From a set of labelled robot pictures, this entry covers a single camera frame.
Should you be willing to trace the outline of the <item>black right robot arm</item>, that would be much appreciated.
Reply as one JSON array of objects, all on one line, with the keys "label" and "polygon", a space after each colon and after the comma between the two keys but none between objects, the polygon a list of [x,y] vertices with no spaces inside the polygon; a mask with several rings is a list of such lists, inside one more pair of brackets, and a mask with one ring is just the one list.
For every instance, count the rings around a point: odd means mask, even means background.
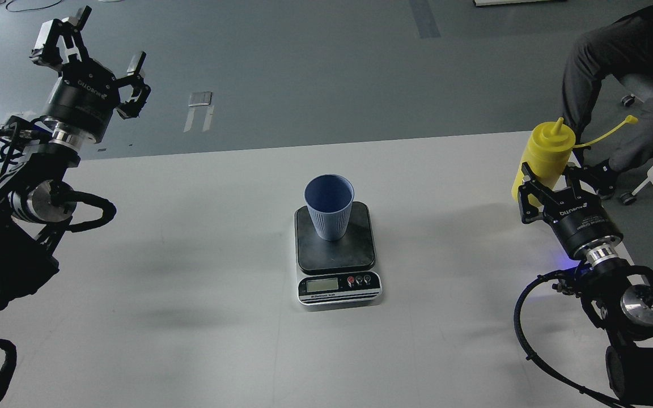
[{"label": "black right robot arm", "polygon": [[[513,315],[516,339],[526,359],[561,383],[610,407],[653,407],[653,270],[631,265],[616,246],[622,234],[598,195],[582,188],[594,178],[573,165],[563,171],[567,186],[554,191],[528,163],[521,165],[518,197],[521,220],[546,222],[570,259],[578,265],[539,275],[521,292]],[[605,366],[614,397],[569,380],[550,367],[529,345],[521,325],[523,304],[531,291],[552,282],[555,291],[573,295],[591,323],[605,331]]]}]

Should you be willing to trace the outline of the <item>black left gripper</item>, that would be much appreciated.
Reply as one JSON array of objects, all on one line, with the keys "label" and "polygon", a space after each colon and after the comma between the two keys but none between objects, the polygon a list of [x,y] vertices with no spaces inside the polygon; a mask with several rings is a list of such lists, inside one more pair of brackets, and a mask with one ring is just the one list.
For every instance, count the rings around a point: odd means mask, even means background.
[{"label": "black left gripper", "polygon": [[[144,51],[134,55],[125,76],[117,79],[110,69],[89,57],[81,31],[91,11],[85,6],[75,16],[43,23],[29,59],[59,73],[44,107],[44,124],[50,128],[56,123],[73,126],[99,143],[115,109],[122,119],[137,118],[152,88],[143,80]],[[132,93],[120,102],[119,88],[127,86]]]}]

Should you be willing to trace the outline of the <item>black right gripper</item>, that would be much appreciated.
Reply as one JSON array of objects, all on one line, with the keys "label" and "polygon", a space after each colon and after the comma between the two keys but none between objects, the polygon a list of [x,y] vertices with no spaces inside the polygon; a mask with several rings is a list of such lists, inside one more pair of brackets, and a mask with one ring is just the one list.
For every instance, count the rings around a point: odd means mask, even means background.
[{"label": "black right gripper", "polygon": [[[537,179],[528,162],[520,166],[523,183],[518,187],[518,204],[523,224],[543,220],[551,227],[566,255],[579,261],[585,252],[604,243],[619,244],[624,239],[602,206],[605,172],[599,166],[566,165],[569,190],[553,192]],[[588,184],[593,193],[583,189]]]}]

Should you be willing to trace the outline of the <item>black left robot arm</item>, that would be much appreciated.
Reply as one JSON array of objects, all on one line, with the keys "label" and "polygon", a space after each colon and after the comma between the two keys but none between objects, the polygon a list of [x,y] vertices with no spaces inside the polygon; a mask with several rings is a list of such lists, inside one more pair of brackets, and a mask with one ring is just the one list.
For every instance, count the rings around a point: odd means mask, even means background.
[{"label": "black left robot arm", "polygon": [[73,189],[64,176],[79,165],[83,143],[101,142],[114,114],[137,118],[152,88],[143,80],[145,52],[120,78],[91,57],[82,37],[91,11],[41,26],[30,58],[54,70],[56,83],[40,117],[11,116],[0,126],[0,312],[57,274],[64,234],[116,216],[111,201]]}]

